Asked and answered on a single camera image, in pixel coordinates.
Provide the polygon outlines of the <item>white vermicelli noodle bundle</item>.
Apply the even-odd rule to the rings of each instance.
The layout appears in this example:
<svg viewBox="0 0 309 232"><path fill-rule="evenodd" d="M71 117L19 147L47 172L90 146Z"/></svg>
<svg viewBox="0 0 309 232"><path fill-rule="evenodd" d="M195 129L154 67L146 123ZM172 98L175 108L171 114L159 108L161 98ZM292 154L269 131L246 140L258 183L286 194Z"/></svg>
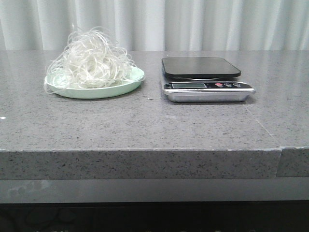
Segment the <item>white vermicelli noodle bundle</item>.
<svg viewBox="0 0 309 232"><path fill-rule="evenodd" d="M69 34L62 53L46 71L43 88L47 94L68 88L111 87L129 80L136 66L131 55L117 46L103 27Z"/></svg>

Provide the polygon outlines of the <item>light green round plate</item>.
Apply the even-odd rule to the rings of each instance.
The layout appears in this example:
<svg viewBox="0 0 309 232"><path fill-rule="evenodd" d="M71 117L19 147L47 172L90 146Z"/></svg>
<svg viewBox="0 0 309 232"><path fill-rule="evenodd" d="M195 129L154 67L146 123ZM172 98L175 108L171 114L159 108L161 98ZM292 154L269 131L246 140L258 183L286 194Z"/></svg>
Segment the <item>light green round plate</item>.
<svg viewBox="0 0 309 232"><path fill-rule="evenodd" d="M131 73L127 76L126 80L109 87L65 89L65 78L61 76L46 76L44 84L47 91L60 96L74 99L101 99L129 93L140 86L144 79L144 71L140 68L132 67Z"/></svg>

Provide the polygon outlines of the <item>silver black kitchen scale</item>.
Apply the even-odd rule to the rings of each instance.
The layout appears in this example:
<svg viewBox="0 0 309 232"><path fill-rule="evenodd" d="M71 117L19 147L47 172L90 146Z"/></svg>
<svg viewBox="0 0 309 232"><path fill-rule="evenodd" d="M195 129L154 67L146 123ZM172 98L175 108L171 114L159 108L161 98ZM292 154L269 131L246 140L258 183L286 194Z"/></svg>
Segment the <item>silver black kitchen scale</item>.
<svg viewBox="0 0 309 232"><path fill-rule="evenodd" d="M163 58L163 93L173 102L242 102L255 93L241 71L218 57Z"/></svg>

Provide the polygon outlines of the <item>white pleated curtain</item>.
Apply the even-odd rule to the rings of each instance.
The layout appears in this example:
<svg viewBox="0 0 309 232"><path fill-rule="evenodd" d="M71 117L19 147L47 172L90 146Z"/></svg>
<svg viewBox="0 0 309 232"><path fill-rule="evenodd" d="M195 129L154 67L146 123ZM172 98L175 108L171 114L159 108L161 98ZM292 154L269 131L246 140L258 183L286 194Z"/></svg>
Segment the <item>white pleated curtain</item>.
<svg viewBox="0 0 309 232"><path fill-rule="evenodd" d="M128 50L308 50L306 0L3 0L2 50L58 50L100 26Z"/></svg>

